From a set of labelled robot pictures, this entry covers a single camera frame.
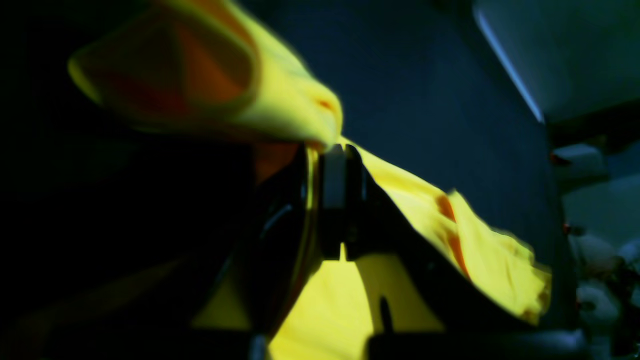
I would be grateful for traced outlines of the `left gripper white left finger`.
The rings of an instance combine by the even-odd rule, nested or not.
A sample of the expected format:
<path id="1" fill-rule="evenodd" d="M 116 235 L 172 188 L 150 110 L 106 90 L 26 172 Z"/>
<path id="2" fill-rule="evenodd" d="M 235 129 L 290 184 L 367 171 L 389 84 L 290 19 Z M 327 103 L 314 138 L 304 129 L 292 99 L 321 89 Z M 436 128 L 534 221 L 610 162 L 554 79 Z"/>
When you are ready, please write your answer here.
<path id="1" fill-rule="evenodd" d="M 2 199 L 3 360 L 265 360 L 315 269 L 313 161 L 162 144 L 87 186 Z"/>

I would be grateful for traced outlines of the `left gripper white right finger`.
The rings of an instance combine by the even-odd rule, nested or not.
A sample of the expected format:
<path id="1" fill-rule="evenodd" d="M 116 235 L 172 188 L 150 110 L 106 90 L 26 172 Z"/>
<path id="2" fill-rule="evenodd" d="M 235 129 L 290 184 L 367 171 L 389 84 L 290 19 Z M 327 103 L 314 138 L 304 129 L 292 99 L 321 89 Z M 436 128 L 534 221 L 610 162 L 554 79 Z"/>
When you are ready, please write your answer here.
<path id="1" fill-rule="evenodd" d="M 386 295 L 370 309 L 382 333 L 366 344 L 370 360 L 583 360 L 585 335 L 578 329 L 539 330 L 508 314 L 486 292 L 454 269 L 409 223 L 375 182 L 351 145 L 335 145 L 320 156 L 320 250 L 327 260 L 391 256 L 417 294 L 418 305 L 434 312 L 444 329 L 401 330 L 402 310 Z"/>

